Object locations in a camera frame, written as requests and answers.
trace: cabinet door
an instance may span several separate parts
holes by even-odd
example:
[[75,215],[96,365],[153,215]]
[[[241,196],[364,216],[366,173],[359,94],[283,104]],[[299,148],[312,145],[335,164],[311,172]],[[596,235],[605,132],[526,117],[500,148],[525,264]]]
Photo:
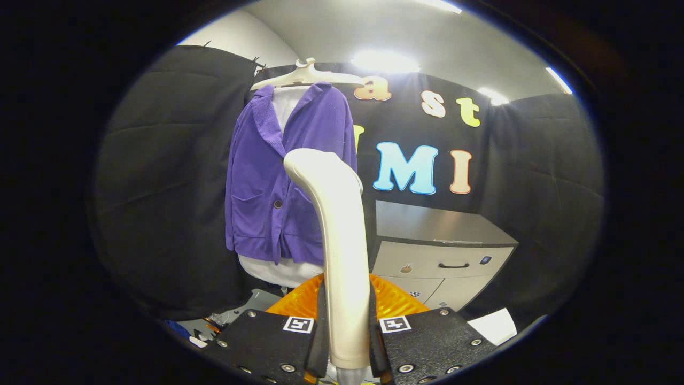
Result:
[[512,251],[513,247],[448,247],[382,241],[373,274],[406,278],[494,275]]
[[378,277],[384,278],[393,284],[399,286],[400,289],[411,294],[415,299],[421,303],[430,298],[432,293],[437,289],[439,284],[444,281],[441,278],[405,278],[405,277]]
[[450,307],[459,311],[489,283],[493,275],[479,277],[447,278],[425,302],[430,309]]

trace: white foam handle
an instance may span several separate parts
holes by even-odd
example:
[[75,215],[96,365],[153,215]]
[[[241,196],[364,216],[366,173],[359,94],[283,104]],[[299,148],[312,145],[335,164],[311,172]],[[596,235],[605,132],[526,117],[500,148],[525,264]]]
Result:
[[365,368],[370,283],[360,179],[332,152],[295,149],[283,163],[311,198],[321,225],[330,362],[342,369]]

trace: purple jacket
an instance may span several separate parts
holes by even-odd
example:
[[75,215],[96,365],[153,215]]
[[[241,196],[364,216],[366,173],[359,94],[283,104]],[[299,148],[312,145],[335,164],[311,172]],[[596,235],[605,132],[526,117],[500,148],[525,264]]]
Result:
[[354,125],[347,99],[330,83],[313,84],[292,111],[285,133],[271,99],[258,90],[237,118],[226,178],[226,247],[242,256],[323,265],[316,211],[285,173],[293,149],[336,153],[356,171]]

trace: ceiling light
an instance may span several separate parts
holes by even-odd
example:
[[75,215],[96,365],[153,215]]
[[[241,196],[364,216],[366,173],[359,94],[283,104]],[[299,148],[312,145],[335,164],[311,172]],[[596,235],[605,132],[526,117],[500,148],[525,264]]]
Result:
[[444,11],[449,11],[453,12],[455,14],[460,14],[462,10],[455,6],[454,4],[448,2],[448,1],[443,1],[443,0],[418,0],[419,3],[427,4],[427,5],[432,5],[435,8],[439,8]]
[[502,94],[494,90],[490,90],[489,88],[481,87],[477,91],[483,95],[487,95],[488,97],[490,97],[490,99],[492,99],[492,105],[501,105],[508,103],[508,99],[506,99]]
[[385,72],[417,72],[420,69],[411,59],[388,51],[359,52],[352,57],[352,64],[364,69]]
[[558,84],[560,84],[560,86],[563,88],[563,91],[566,94],[573,93],[570,87],[568,87],[568,85],[565,82],[563,82],[563,79],[561,79],[560,76],[551,67],[547,67],[547,71],[551,74],[551,76],[553,76],[553,79],[556,79],[556,81],[558,82]]

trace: letter m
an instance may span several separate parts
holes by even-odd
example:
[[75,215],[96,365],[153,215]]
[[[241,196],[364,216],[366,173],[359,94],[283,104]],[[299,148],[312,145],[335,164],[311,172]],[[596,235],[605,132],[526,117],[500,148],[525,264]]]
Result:
[[399,145],[394,142],[381,142],[376,146],[380,152],[380,173],[378,180],[373,183],[376,190],[392,190],[394,183],[390,174],[394,174],[397,187],[404,190],[414,177],[408,188],[416,194],[434,194],[436,189],[432,184],[432,170],[437,149],[431,146],[419,146],[407,162]]

